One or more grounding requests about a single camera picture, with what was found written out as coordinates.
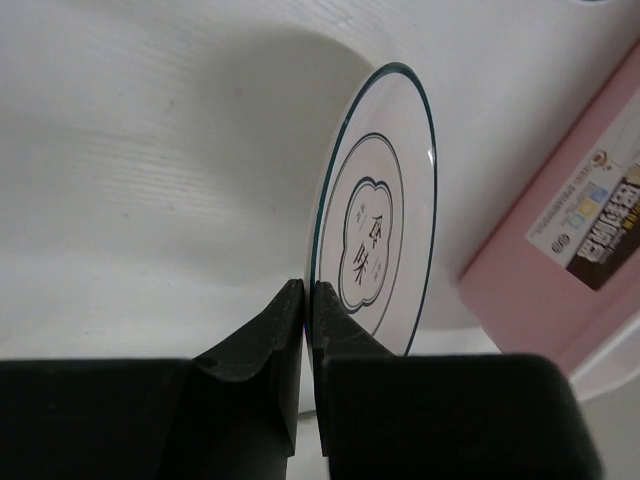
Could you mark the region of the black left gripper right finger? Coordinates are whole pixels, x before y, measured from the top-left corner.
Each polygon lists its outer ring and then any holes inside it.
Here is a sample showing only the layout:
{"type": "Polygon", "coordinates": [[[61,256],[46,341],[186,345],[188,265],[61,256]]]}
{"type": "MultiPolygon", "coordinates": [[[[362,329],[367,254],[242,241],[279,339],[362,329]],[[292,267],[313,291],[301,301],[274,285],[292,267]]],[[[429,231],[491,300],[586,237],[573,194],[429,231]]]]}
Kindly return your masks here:
{"type": "Polygon", "coordinates": [[[334,288],[311,295],[321,446],[334,479],[601,479],[567,378],[530,354],[398,356],[334,288]]]}

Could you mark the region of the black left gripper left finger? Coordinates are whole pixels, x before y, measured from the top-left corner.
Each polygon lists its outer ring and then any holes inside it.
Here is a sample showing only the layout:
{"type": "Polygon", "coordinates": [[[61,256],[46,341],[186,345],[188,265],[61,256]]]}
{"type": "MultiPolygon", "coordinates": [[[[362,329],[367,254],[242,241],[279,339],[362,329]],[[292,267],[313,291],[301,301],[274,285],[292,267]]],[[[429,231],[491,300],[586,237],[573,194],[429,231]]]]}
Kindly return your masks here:
{"type": "Polygon", "coordinates": [[[192,359],[1,365],[5,479],[282,479],[295,450],[304,287],[192,359]]]}

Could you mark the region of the white plate with characters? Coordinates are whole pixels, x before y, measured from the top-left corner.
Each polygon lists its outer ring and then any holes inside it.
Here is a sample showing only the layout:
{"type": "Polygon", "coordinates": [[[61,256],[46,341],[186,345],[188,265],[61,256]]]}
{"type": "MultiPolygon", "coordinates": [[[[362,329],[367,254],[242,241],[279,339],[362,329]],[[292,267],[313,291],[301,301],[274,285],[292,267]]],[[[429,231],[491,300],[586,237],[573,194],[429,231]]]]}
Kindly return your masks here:
{"type": "Polygon", "coordinates": [[[390,62],[357,88],[332,136],[312,206],[307,297],[329,283],[348,317],[409,353],[435,248],[436,132],[419,76],[390,62]]]}

